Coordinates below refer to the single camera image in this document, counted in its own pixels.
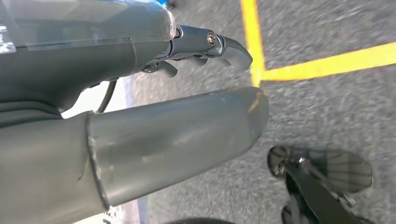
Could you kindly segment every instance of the black tire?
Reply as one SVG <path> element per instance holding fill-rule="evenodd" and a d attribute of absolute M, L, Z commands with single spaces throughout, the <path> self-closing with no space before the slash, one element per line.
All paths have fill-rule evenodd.
<path fill-rule="evenodd" d="M 234 224 L 228 221 L 216 219 L 216 218 L 186 218 L 180 219 L 165 224 Z"/>

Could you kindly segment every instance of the yellow line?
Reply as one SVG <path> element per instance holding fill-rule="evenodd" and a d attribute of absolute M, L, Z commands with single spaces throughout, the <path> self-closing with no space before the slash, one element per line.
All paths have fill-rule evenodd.
<path fill-rule="evenodd" d="M 253 63 L 250 67 L 253 86 L 260 85 L 260 79 L 265 71 L 264 53 L 262 50 L 262 40 L 260 22 L 257 13 L 256 0 L 240 0 L 243 23 L 245 27 L 247 50 L 252 55 Z"/>
<path fill-rule="evenodd" d="M 262 81 L 287 81 L 323 77 L 396 63 L 396 42 L 352 51 L 262 73 Z"/>
<path fill-rule="evenodd" d="M 396 42 L 279 69 L 266 70 L 256 0 L 240 0 L 247 49 L 253 57 L 252 84 L 324 77 L 396 63 Z"/>

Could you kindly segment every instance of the gray brake lever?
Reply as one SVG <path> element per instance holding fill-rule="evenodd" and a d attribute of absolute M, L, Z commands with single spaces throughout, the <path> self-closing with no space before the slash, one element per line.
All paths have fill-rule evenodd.
<path fill-rule="evenodd" d="M 195 66 L 202 66 L 208 59 L 216 59 L 224 66 L 231 65 L 242 70 L 249 69 L 253 61 L 249 52 L 236 40 L 217 35 L 209 29 L 179 25 L 177 36 L 170 41 L 166 51 L 155 57 L 142 71 L 154 72 L 165 60 L 187 60 Z"/>

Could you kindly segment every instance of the gray metal tube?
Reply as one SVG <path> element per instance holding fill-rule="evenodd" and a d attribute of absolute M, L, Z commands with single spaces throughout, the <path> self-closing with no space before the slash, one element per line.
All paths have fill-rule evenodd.
<path fill-rule="evenodd" d="M 268 97 L 254 87 L 92 115 L 89 144 L 106 202 L 122 204 L 240 155 L 268 116 Z"/>
<path fill-rule="evenodd" d="M 87 117 L 0 129 L 0 223 L 70 224 L 107 209 L 90 164 Z"/>

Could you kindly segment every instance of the gray asphalt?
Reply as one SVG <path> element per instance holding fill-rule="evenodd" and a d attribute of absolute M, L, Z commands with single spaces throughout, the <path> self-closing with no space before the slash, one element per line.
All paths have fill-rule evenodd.
<path fill-rule="evenodd" d="M 271 69 L 396 41 L 394 0 L 259 0 L 258 11 Z M 181 24 L 245 44 L 239 1 L 188 0 L 173 13 Z M 134 104 L 251 85 L 249 72 L 215 63 L 175 65 L 174 78 L 135 75 Z M 259 142 L 240 158 L 149 195 L 148 223 L 204 216 L 280 224 L 287 194 L 270 176 L 266 154 L 272 145 L 291 144 L 351 150 L 372 161 L 374 187 L 353 196 L 354 211 L 378 224 L 395 224 L 396 66 L 261 87 L 270 95 L 270 121 Z"/>

